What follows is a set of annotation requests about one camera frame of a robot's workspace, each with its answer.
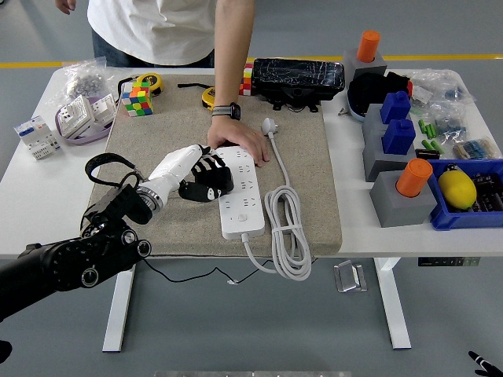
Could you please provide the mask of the person's left hand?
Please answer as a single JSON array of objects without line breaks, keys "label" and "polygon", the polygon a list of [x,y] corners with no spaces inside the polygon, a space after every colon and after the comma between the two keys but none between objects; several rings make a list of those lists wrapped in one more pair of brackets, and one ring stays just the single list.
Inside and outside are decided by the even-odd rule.
[{"label": "person's left hand", "polygon": [[259,131],[229,116],[214,116],[207,132],[207,144],[212,148],[218,148],[226,142],[244,148],[258,167],[270,161],[265,138]]}]

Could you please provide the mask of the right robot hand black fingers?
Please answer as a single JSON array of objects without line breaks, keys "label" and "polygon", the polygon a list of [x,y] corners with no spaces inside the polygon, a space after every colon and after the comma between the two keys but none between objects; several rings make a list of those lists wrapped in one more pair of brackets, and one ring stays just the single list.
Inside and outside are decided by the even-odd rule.
[{"label": "right robot hand black fingers", "polygon": [[472,358],[478,366],[480,366],[480,369],[476,369],[475,373],[479,376],[486,376],[486,377],[502,377],[503,372],[499,368],[497,368],[495,365],[491,364],[488,360],[483,358],[482,356],[478,355],[474,351],[469,351],[468,355],[470,358]]}]

